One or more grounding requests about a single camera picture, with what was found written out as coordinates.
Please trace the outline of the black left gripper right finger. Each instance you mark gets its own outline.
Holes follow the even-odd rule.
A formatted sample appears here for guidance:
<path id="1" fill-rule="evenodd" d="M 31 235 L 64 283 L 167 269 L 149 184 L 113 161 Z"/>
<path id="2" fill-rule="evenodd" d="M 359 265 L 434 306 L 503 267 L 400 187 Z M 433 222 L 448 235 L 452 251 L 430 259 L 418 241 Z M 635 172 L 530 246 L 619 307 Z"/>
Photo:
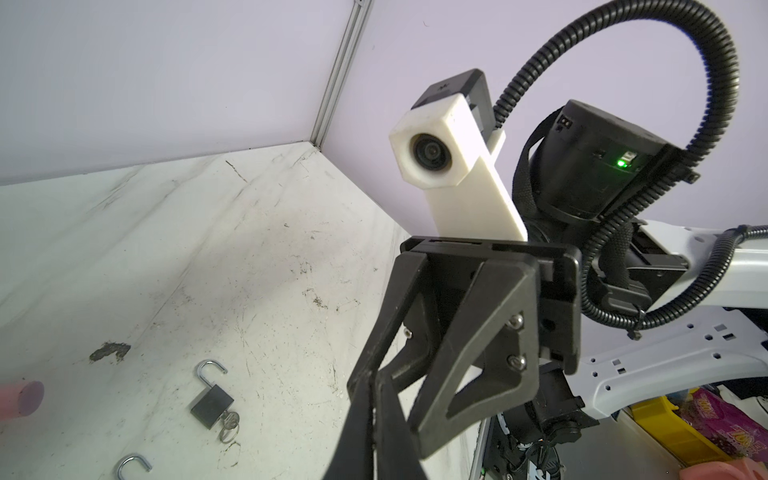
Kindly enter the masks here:
<path id="1" fill-rule="evenodd" d="M 427 478 L 392 379 L 379 376 L 375 384 L 375 451 L 377 478 Z"/>

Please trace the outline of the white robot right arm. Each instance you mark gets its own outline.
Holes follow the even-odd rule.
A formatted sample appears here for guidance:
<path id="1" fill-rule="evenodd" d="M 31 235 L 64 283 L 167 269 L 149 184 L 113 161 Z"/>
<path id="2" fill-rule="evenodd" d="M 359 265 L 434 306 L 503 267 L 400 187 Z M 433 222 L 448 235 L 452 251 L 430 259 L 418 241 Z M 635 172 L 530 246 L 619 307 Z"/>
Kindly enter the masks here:
<path id="1" fill-rule="evenodd" d="M 677 28 L 701 57 L 706 107 L 689 143 L 571 100 L 537 125 L 505 187 L 495 162 L 523 95 L 579 43 L 639 20 Z M 697 181 L 738 88 L 732 37 L 697 1 L 607 2 L 551 37 L 497 100 L 478 69 L 431 85 L 390 142 L 437 233 L 401 244 L 347 383 L 351 406 L 326 477 L 422 479 L 425 459 L 487 422 L 482 476 L 560 479 L 558 446 L 602 418 L 665 391 L 746 377 L 744 367 L 699 368 L 677 353 L 615 375 L 596 368 L 590 394 L 568 382 L 583 319 L 634 341 L 701 305 L 766 327 L 765 226 L 708 232 L 641 218 Z"/>

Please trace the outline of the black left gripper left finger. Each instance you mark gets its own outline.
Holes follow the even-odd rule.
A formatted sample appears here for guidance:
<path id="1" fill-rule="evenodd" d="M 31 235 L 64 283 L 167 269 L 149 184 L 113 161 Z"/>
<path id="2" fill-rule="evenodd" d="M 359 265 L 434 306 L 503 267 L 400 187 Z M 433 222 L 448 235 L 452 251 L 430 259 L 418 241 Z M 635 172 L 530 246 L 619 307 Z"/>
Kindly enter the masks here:
<path id="1" fill-rule="evenodd" d="M 355 387 L 351 405 L 324 480 L 372 479 L 374 473 L 373 399 L 371 375 Z"/>

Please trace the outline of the silver key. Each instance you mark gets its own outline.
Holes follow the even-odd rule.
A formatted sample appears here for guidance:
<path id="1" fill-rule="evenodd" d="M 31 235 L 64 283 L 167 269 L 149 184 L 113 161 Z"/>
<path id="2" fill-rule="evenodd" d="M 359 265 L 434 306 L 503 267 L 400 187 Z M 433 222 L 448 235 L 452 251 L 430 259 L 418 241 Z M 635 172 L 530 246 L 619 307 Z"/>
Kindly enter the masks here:
<path id="1" fill-rule="evenodd" d="M 240 431 L 240 415 L 234 411 L 225 411 L 221 418 L 221 425 L 219 441 L 226 445 L 233 443 Z"/>

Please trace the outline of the yellow plastic bin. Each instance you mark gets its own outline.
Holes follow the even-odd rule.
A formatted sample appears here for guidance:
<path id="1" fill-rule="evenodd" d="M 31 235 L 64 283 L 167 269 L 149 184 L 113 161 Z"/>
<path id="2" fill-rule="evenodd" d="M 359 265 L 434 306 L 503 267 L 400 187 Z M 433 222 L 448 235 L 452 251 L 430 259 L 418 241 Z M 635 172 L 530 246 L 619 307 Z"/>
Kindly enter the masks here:
<path id="1" fill-rule="evenodd" d="M 721 448 L 681 418 L 677 414 L 679 407 L 666 396 L 636 403 L 630 409 L 634 421 L 684 465 L 731 460 Z"/>

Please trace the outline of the pink toy pig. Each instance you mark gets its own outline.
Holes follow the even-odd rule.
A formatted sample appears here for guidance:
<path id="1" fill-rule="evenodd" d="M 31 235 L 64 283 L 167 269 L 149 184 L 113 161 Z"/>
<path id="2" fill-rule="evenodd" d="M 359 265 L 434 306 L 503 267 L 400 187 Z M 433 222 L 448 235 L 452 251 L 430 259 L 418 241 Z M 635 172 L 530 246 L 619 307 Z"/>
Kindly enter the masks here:
<path id="1" fill-rule="evenodd" d="M 762 462 L 740 458 L 727 462 L 701 463 L 679 472 L 680 480 L 767 480 L 767 468 Z"/>

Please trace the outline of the purple pink toy shovel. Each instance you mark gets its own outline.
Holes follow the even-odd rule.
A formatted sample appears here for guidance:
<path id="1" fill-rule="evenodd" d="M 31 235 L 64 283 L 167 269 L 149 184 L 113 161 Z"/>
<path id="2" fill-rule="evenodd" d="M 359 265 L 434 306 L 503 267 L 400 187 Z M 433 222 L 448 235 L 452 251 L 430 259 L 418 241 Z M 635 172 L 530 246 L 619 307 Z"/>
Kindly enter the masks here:
<path id="1" fill-rule="evenodd" d="M 0 418 L 7 421 L 26 417 L 39 409 L 45 395 L 44 384 L 40 381 L 24 381 L 1 386 Z"/>

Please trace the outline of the aluminium frame post right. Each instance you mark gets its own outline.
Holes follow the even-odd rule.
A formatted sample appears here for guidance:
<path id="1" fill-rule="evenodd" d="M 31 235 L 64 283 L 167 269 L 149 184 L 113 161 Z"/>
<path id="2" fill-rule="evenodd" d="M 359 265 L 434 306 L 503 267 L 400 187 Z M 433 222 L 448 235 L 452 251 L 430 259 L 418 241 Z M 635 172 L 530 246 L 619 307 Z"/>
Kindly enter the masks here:
<path id="1" fill-rule="evenodd" d="M 321 99 L 309 142 L 323 148 L 374 2 L 354 0 Z"/>

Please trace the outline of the colourful snack packet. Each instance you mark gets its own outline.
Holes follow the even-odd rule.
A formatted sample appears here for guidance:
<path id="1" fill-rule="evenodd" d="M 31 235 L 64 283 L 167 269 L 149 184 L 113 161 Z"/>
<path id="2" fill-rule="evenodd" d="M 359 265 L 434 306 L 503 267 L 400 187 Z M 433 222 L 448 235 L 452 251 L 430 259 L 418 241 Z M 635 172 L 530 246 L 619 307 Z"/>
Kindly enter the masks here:
<path id="1" fill-rule="evenodd" d="M 709 390 L 694 391 L 679 415 L 730 457 L 767 463 L 767 429 Z"/>

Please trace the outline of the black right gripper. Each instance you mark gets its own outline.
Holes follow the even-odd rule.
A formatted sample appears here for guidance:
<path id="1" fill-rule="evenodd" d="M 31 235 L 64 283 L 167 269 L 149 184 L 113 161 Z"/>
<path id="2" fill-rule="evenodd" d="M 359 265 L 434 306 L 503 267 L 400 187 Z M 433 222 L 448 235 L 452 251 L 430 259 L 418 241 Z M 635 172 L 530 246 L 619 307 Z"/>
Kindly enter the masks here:
<path id="1" fill-rule="evenodd" d="M 531 400 L 539 384 L 539 344 L 541 356 L 567 374 L 577 371 L 578 249 L 415 236 L 400 251 L 347 391 L 354 396 L 385 374 L 397 391 L 421 379 L 408 419 L 420 458 L 481 420 Z M 403 326 L 411 338 L 383 366 Z"/>

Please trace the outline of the black padlock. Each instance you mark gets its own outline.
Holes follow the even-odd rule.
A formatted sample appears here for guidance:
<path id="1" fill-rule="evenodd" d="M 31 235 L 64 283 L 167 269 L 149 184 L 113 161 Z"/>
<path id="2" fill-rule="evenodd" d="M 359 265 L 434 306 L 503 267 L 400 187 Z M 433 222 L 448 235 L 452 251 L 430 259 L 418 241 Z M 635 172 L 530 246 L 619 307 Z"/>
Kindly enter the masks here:
<path id="1" fill-rule="evenodd" d="M 206 387 L 200 398 L 192 405 L 190 412 L 206 429 L 212 429 L 216 422 L 228 412 L 234 398 L 218 384 L 205 376 L 205 368 L 214 366 L 220 373 L 227 375 L 229 370 L 218 360 L 202 360 L 195 370 L 196 377 Z"/>

